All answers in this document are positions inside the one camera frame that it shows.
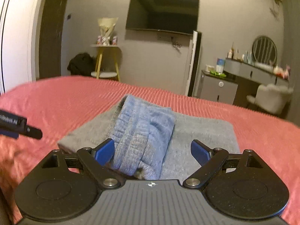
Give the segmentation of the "grey sweatpants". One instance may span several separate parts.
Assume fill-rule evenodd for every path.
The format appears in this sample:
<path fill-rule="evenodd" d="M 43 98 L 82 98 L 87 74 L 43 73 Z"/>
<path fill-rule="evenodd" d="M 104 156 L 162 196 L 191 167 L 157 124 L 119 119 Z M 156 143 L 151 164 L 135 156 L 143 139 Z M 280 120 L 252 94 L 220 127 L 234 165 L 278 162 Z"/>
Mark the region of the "grey sweatpants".
<path fill-rule="evenodd" d="M 191 154 L 195 139 L 209 148 L 240 152 L 231 123 L 176 113 L 133 95 L 68 133 L 58 146 L 75 153 L 109 138 L 115 151 L 106 167 L 142 180 L 188 178 L 200 167 Z"/>

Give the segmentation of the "pink ribbed bedspread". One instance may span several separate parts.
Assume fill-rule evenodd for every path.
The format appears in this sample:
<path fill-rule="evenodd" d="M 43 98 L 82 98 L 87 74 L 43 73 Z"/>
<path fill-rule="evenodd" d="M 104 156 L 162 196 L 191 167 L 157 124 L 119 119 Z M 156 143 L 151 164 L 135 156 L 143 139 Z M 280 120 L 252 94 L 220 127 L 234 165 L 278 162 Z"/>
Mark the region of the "pink ribbed bedspread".
<path fill-rule="evenodd" d="M 57 148 L 58 140 L 110 109 L 126 94 L 178 113 L 231 123 L 240 149 L 255 150 L 285 182 L 290 199 L 282 217 L 289 224 L 299 224 L 298 126 L 237 106 L 82 76 L 26 83 L 1 96 L 1 109 L 26 117 L 30 125 L 43 132 L 41 140 L 1 136 L 1 190 L 13 224 L 21 219 L 14 191 L 22 179 Z"/>

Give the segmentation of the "grey small cabinet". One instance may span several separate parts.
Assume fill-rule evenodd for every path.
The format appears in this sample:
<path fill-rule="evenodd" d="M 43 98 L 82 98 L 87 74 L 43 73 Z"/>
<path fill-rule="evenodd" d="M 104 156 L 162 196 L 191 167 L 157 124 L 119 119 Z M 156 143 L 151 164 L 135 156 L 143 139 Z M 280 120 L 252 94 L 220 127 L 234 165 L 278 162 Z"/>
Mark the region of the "grey small cabinet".
<path fill-rule="evenodd" d="M 236 97 L 237 88 L 238 84 L 234 82 L 202 71 L 197 97 L 208 101 L 232 105 Z"/>

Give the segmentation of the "white fluffy chair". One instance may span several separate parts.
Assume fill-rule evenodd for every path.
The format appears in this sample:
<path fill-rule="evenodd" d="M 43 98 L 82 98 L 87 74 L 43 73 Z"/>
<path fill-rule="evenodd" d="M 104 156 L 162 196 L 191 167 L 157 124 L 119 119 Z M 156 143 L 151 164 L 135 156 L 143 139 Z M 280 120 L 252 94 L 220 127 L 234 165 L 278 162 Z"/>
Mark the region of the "white fluffy chair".
<path fill-rule="evenodd" d="M 280 115 L 285 105 L 291 100 L 293 88 L 284 85 L 260 84 L 255 96 L 247 95 L 248 106 L 250 104 L 272 115 Z"/>

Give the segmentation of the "white tower fan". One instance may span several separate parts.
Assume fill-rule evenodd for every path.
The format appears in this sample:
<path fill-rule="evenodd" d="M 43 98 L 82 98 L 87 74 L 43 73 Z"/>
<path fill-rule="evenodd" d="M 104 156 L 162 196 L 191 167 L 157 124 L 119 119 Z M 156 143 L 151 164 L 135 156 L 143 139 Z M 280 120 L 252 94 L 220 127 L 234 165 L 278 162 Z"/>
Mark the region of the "white tower fan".
<path fill-rule="evenodd" d="M 202 33 L 199 31 L 193 31 L 191 58 L 189 63 L 189 74 L 186 83 L 186 89 L 184 94 L 188 97 L 193 95 L 194 86 L 196 82 L 196 76 L 199 66 L 199 57 L 201 51 Z"/>

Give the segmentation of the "black bag on floor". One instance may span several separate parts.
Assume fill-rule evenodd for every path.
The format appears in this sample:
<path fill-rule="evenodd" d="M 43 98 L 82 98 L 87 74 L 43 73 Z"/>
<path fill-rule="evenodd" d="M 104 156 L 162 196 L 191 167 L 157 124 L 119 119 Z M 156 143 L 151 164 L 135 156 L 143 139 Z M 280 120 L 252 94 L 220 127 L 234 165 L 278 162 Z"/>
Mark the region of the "black bag on floor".
<path fill-rule="evenodd" d="M 67 70 L 71 75 L 80 75 L 91 77 L 91 73 L 95 70 L 96 58 L 88 53 L 77 54 L 68 64 Z"/>

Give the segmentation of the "yellow legged side table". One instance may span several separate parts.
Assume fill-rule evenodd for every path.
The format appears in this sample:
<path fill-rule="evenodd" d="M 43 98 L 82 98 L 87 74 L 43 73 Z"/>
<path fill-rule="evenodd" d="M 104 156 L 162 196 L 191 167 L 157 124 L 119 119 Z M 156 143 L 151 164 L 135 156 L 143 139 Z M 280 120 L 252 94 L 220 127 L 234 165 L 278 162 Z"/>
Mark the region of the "yellow legged side table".
<path fill-rule="evenodd" d="M 97 50 L 96 66 L 91 76 L 97 79 L 112 79 L 121 81 L 119 74 L 119 54 L 121 50 L 117 45 L 92 44 Z"/>

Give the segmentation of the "grey vanity desk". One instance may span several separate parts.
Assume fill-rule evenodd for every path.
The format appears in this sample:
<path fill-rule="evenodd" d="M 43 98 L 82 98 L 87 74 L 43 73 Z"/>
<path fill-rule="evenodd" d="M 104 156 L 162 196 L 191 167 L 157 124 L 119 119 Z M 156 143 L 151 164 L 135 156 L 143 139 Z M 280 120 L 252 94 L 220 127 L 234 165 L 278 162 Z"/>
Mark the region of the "grey vanity desk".
<path fill-rule="evenodd" d="M 246 107 L 248 95 L 255 96 L 260 84 L 289 86 L 289 81 L 266 70 L 232 59 L 225 59 L 224 72 L 238 85 L 233 104 Z"/>

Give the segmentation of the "white blue canister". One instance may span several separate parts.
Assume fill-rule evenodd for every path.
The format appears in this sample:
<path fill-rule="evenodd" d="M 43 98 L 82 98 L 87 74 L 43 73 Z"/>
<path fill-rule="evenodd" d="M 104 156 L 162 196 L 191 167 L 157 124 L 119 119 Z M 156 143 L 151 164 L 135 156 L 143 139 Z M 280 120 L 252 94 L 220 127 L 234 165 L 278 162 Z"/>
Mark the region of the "white blue canister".
<path fill-rule="evenodd" d="M 217 63 L 216 63 L 216 72 L 218 72 L 219 74 L 222 74 L 223 70 L 224 70 L 224 65 L 225 65 L 225 60 L 218 58 Z"/>

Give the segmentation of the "round vanity mirror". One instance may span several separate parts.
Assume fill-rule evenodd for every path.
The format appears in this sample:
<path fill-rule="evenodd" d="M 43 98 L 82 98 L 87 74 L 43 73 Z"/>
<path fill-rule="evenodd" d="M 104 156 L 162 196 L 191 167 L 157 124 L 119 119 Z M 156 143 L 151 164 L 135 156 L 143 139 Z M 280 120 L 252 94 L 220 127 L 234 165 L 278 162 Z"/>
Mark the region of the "round vanity mirror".
<path fill-rule="evenodd" d="M 252 55 L 255 62 L 274 66 L 277 63 L 277 47 L 267 36 L 258 36 L 252 44 Z"/>

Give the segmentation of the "dark wooden door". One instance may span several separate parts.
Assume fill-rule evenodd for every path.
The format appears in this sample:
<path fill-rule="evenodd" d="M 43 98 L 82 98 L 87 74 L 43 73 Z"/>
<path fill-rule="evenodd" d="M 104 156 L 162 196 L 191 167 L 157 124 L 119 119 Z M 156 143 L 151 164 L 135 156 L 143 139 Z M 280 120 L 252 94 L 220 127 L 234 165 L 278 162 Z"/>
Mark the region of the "dark wooden door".
<path fill-rule="evenodd" d="M 45 0 L 39 37 L 39 78 L 61 75 L 61 48 L 67 0 Z"/>

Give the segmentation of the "wrapped flower bouquet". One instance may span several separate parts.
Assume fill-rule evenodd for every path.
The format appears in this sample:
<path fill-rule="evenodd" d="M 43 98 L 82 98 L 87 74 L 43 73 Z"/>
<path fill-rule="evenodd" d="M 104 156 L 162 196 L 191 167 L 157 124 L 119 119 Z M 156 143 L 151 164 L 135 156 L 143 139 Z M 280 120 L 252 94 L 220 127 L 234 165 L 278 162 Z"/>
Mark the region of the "wrapped flower bouquet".
<path fill-rule="evenodd" d="M 98 18 L 98 27 L 100 29 L 100 45 L 110 45 L 110 37 L 114 31 L 118 17 L 108 18 Z"/>

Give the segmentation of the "black wall television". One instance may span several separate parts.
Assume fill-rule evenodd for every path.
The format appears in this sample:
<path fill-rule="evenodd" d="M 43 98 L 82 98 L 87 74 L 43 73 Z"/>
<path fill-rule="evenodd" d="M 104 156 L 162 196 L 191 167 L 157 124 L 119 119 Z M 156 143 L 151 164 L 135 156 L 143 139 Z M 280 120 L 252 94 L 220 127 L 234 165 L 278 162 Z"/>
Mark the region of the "black wall television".
<path fill-rule="evenodd" d="M 200 0 L 130 0 L 126 29 L 192 35 Z"/>

